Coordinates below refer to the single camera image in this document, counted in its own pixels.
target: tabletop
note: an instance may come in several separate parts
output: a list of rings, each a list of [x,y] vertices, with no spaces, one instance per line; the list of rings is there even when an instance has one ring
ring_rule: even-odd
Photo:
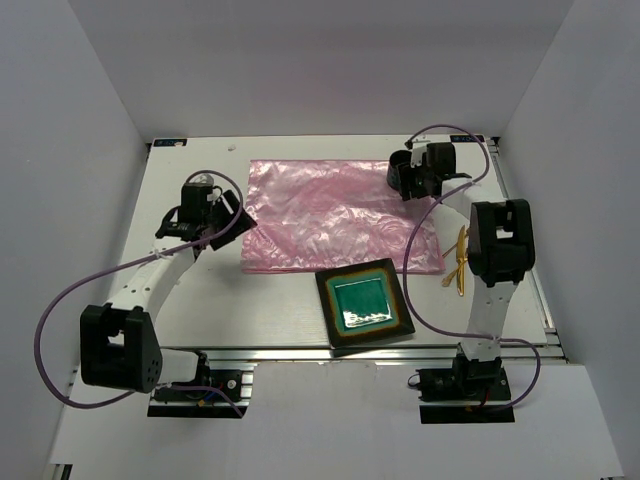
[[[448,135],[429,135],[431,141],[449,141]],[[180,187],[192,172],[213,169],[233,178],[246,194],[252,159],[387,160],[404,148],[404,136],[296,136],[189,138],[182,146],[155,146],[135,207],[122,255],[128,261],[145,255],[162,216],[179,204]],[[458,171],[476,176],[484,157],[477,144],[456,143]],[[482,185],[502,195],[495,165]],[[455,243],[466,219],[446,206],[434,212],[441,247]],[[166,347],[291,348],[328,347],[324,317],[313,273],[247,274],[241,271],[242,241],[205,251],[183,275],[156,320],[160,344]],[[447,271],[455,255],[446,258]],[[113,284],[120,288],[131,271]],[[455,285],[441,286],[442,275],[411,275],[409,290],[423,317],[442,328],[465,331],[473,295],[467,272],[467,293]],[[511,302],[504,336],[545,344],[545,311],[534,278],[527,274]],[[454,345],[457,339],[435,334],[420,325],[399,346]]]

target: pink cloth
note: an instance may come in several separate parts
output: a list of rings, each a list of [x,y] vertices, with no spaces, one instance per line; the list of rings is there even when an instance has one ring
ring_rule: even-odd
[[[317,271],[388,257],[401,271],[409,235],[431,200],[403,202],[386,172],[386,161],[253,160],[245,208],[258,227],[244,237],[243,270]],[[428,218],[408,271],[443,270]]]

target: pink satin placemat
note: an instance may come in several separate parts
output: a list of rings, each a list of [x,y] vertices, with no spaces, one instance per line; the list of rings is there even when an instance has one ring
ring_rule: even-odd
[[[244,236],[243,271],[307,272],[380,258],[401,271],[407,239],[431,200],[403,202],[386,172],[377,160],[252,160],[245,208],[258,226]],[[428,218],[408,271],[443,270]]]

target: square plate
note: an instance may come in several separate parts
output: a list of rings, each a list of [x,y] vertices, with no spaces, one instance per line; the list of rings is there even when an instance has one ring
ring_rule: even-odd
[[[390,258],[316,273],[331,347],[415,332]]]

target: white wall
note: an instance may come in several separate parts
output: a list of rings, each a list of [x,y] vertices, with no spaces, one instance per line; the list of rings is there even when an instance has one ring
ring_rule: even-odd
[[[538,266],[626,475],[640,478],[640,3],[579,0],[502,139]]]
[[[154,136],[499,134],[573,0],[70,0]]]
[[[145,150],[66,1],[0,4],[0,72],[0,476],[30,480],[61,411],[36,372],[36,322],[62,288],[117,261]],[[79,314],[102,291],[83,289],[45,330],[61,388]]]

